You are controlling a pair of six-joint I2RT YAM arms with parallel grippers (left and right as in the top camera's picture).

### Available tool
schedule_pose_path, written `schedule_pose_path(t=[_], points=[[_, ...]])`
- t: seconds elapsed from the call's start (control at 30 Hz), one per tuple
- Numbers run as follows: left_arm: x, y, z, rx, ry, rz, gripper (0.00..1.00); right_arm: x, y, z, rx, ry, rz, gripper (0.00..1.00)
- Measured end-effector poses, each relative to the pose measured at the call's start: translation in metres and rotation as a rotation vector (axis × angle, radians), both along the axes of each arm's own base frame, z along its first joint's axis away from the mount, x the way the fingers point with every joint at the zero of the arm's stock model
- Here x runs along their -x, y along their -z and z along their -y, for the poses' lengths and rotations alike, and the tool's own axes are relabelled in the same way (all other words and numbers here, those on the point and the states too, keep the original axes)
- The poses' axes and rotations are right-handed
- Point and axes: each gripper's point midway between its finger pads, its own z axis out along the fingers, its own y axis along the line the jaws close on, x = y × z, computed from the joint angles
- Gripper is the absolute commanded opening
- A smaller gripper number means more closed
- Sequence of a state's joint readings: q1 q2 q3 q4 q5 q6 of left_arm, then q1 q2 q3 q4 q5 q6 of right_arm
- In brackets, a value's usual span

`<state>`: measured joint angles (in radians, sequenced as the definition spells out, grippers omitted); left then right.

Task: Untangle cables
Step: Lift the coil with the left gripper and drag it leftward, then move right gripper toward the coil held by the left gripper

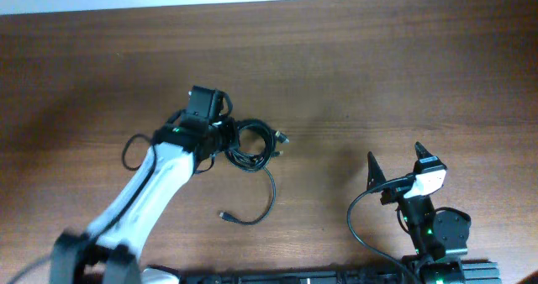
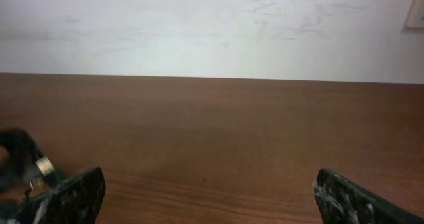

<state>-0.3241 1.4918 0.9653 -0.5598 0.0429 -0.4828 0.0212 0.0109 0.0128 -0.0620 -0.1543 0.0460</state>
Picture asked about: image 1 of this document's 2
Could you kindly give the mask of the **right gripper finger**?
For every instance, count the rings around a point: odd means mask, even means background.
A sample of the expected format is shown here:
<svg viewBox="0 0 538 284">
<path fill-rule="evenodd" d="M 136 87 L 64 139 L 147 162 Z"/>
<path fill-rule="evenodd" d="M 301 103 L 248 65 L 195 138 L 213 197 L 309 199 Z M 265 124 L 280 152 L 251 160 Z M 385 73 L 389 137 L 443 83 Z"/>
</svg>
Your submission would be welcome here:
<svg viewBox="0 0 538 284">
<path fill-rule="evenodd" d="M 414 148 L 417 158 L 419 160 L 423 160 L 433 156 L 419 141 L 415 142 Z"/>
<path fill-rule="evenodd" d="M 380 165 L 378 164 L 374 154 L 369 151 L 367 153 L 367 190 L 372 190 L 375 187 L 378 187 L 384 184 L 387 179 L 385 178 Z"/>
</svg>

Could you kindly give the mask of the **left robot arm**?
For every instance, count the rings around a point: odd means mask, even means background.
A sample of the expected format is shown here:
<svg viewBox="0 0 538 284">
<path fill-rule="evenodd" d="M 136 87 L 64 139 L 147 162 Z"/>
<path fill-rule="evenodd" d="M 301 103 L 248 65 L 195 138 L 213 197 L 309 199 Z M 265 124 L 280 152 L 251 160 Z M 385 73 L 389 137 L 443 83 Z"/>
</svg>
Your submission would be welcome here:
<svg viewBox="0 0 538 284">
<path fill-rule="evenodd" d="M 149 149 L 124 190 L 81 235 L 63 233 L 51 254 L 50 282 L 83 283 L 104 265 L 100 283 L 140 283 L 145 242 L 171 198 L 210 156 L 238 144 L 226 92 L 195 86 L 186 108 L 148 138 Z"/>
</svg>

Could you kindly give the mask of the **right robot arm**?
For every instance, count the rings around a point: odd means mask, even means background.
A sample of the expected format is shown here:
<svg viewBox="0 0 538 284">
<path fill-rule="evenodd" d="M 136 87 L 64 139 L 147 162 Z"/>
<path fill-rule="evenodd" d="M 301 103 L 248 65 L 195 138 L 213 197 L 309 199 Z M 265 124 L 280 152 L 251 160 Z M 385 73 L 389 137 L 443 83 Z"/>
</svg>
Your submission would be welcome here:
<svg viewBox="0 0 538 284">
<path fill-rule="evenodd" d="M 430 196 L 446 179 L 447 166 L 421 143 L 417 161 L 404 176 L 386 179 L 373 153 L 367 154 L 367 191 L 381 194 L 383 205 L 397 205 L 397 219 L 407 232 L 415 255 L 401 264 L 423 283 L 464 283 L 461 257 L 467 253 L 471 218 L 455 208 L 435 208 Z"/>
</svg>

